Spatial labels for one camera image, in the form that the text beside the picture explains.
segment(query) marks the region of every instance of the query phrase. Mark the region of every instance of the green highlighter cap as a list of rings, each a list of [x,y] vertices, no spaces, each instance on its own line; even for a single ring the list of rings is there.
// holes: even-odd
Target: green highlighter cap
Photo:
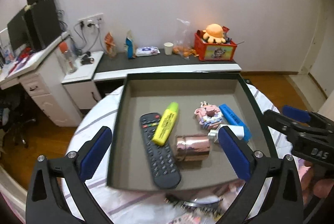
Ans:
[[[179,110],[179,104],[177,102],[171,102],[168,107],[167,107],[168,110],[171,110],[172,112],[175,112],[177,113],[178,110]]]

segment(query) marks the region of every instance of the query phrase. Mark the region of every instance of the silver screw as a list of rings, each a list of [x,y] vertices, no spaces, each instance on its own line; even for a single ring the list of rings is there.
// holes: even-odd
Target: silver screw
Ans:
[[[39,162],[44,161],[44,159],[45,159],[45,156],[44,156],[44,155],[39,155],[39,156],[37,157],[37,161],[39,161]]]
[[[74,158],[76,156],[76,152],[69,152],[68,154],[67,154],[67,157],[68,158]]]
[[[256,152],[254,152],[254,155],[255,155],[255,157],[257,157],[257,158],[261,158],[261,157],[263,157],[263,153],[260,152],[260,151],[256,151]]]
[[[289,161],[293,161],[293,156],[291,154],[287,154],[285,155],[285,157],[289,160]]]

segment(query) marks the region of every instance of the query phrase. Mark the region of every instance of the pink toy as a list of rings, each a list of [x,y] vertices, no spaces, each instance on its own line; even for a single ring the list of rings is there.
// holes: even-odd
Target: pink toy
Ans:
[[[201,102],[201,107],[196,109],[196,115],[199,124],[204,129],[217,129],[223,120],[223,114],[216,105]]]

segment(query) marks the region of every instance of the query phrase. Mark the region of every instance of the computer monitor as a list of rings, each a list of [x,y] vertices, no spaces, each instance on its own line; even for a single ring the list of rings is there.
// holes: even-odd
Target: computer monitor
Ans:
[[[9,40],[13,52],[19,49],[23,44],[29,45],[27,26],[23,19],[24,9],[21,9],[14,18],[7,24]]]

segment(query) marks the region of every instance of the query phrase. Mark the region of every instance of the black remote control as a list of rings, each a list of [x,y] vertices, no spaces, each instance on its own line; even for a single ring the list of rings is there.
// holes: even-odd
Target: black remote control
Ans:
[[[181,174],[175,164],[168,140],[162,147],[151,141],[160,117],[158,113],[143,115],[140,117],[140,127],[153,182],[161,189],[170,189],[179,184]]]

